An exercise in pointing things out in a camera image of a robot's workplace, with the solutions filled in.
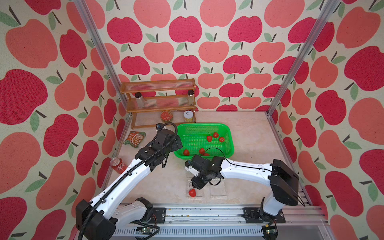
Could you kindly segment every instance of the black cable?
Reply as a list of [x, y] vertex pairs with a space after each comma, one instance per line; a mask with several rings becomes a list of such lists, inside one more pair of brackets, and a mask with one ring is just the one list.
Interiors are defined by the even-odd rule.
[[154, 226], [154, 225], [145, 224], [145, 223], [142, 223], [142, 222], [140, 222], [140, 221], [138, 221], [138, 220], [133, 221], [133, 222], [131, 222], [131, 223], [135, 223], [135, 224], [140, 225], [140, 226], [143, 226], [143, 227], [149, 227], [149, 228], [155, 228], [155, 229], [156, 229], [156, 231], [153, 232], [153, 233], [151, 233], [149, 236], [146, 236], [146, 237], [144, 237], [144, 238], [138, 238], [138, 237], [136, 237], [136, 239], [138, 239], [138, 240], [147, 240], [147, 239], [153, 237], [154, 235], [156, 235], [156, 234], [160, 231], [160, 227], [159, 227], [159, 226]]
[[169, 142], [167, 142], [164, 146], [162, 146], [159, 150], [155, 151], [151, 156], [149, 156], [147, 159], [145, 160], [142, 160], [141, 162], [139, 162], [138, 164], [136, 164], [135, 166], [133, 166], [130, 170], [128, 170], [122, 177], [120, 177], [113, 185], [112, 187], [97, 201], [97, 203], [92, 207], [91, 211], [88, 213], [88, 215], [86, 216], [86, 218], [84, 219], [84, 222], [81, 226], [81, 229], [79, 230], [79, 237], [78, 237], [78, 240], [83, 240], [83, 236], [84, 236], [84, 232], [85, 232], [85, 228], [87, 227], [88, 223], [90, 222], [91, 218], [93, 217], [93, 214], [94, 212], [96, 211], [96, 208], [108, 197], [108, 195], [129, 175], [132, 175], [132, 172], [138, 168], [139, 166], [141, 166], [142, 164], [146, 163], [147, 161], [149, 161], [152, 157], [156, 156], [159, 152], [161, 152], [162, 150], [164, 150], [166, 147], [168, 147], [175, 139], [176, 139], [176, 136], [177, 136], [177, 126], [176, 124], [174, 124], [173, 122], [168, 122], [168, 123], [165, 123], [159, 131], [161, 131], [165, 125], [173, 125], [174, 128], [175, 128], [175, 133], [173, 134], [172, 138], [170, 139]]

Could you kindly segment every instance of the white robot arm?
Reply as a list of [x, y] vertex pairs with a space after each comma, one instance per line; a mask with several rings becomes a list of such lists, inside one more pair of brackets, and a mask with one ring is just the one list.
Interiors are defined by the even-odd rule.
[[[163, 129], [162, 124], [158, 125], [158, 133], [153, 141], [139, 150], [127, 169], [110, 186], [90, 202], [82, 200], [76, 206], [76, 226], [80, 230], [78, 240], [82, 240], [83, 236], [88, 240], [108, 240], [116, 226], [131, 222], [142, 225], [138, 220], [147, 222], [150, 219], [153, 206], [144, 198], [124, 207], [118, 206], [157, 165], [165, 167], [163, 160], [167, 159], [170, 152], [182, 148], [176, 126], [175, 132], [172, 132]], [[298, 176], [280, 160], [275, 159], [272, 164], [250, 164], [224, 157], [208, 160], [195, 155], [192, 160], [185, 162], [185, 169], [194, 174], [192, 185], [197, 189], [216, 177], [239, 178], [270, 186], [272, 191], [265, 201], [262, 200], [257, 214], [244, 215], [245, 218], [272, 223], [284, 205], [298, 204]]]

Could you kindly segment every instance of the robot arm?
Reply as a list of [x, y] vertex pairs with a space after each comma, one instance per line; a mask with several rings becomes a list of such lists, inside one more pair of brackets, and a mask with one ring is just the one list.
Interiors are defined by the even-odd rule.
[[272, 164], [250, 164], [236, 162], [224, 157], [213, 157], [212, 161], [195, 155], [185, 162], [185, 169], [195, 176], [192, 186], [202, 189], [216, 177], [239, 178], [258, 182], [272, 188], [263, 199], [260, 218], [271, 222], [284, 205], [298, 204], [298, 176], [282, 161], [273, 160]]

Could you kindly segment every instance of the jar lid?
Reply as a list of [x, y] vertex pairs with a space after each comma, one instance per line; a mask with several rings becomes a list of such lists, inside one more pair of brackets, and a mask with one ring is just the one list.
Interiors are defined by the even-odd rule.
[[185, 111], [185, 112], [184, 112], [184, 117], [185, 117], [186, 119], [193, 118], [193, 112], [192, 112], [192, 111]]

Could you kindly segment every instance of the green plastic basket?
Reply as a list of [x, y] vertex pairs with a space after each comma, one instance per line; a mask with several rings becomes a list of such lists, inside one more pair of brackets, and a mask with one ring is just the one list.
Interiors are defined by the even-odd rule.
[[[218, 138], [213, 138], [212, 142], [207, 141], [207, 136], [213, 136], [214, 132], [219, 134], [219, 137], [224, 137], [224, 142], [219, 142]], [[175, 151], [175, 155], [181, 159], [191, 159], [195, 154], [200, 155], [200, 148], [208, 149], [210, 147], [217, 147], [222, 150], [228, 158], [233, 155], [235, 148], [233, 147], [231, 130], [229, 127], [222, 123], [186, 123], [177, 127], [177, 134], [181, 138], [183, 148]], [[183, 152], [187, 149], [189, 156], [184, 156]], [[214, 156], [223, 157], [223, 154], [217, 149], [209, 149], [207, 151], [209, 156], [204, 158], [212, 159]]]

